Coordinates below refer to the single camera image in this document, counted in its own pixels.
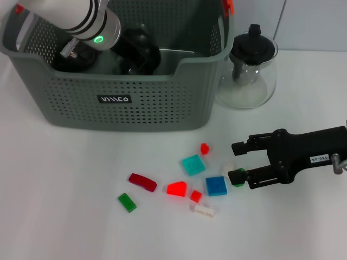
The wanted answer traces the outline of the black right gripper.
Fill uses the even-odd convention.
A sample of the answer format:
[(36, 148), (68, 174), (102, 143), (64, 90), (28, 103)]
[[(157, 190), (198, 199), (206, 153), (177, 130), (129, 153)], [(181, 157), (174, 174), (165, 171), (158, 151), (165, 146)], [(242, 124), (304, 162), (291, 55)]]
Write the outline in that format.
[(330, 157), (346, 159), (346, 127), (340, 126), (304, 134), (290, 134), (285, 129), (250, 135), (247, 142), (232, 144), (235, 156), (265, 150), (270, 165), (253, 170), (239, 168), (228, 172), (234, 186), (248, 183), (250, 189), (293, 182), (295, 175), (307, 168), (331, 165)]

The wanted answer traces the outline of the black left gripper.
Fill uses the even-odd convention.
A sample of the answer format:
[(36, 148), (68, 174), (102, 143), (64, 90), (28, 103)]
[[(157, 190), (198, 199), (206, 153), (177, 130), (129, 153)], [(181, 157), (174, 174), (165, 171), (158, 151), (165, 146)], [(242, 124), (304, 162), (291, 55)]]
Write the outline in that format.
[(159, 65), (159, 48), (143, 29), (124, 30), (111, 50), (136, 65)]

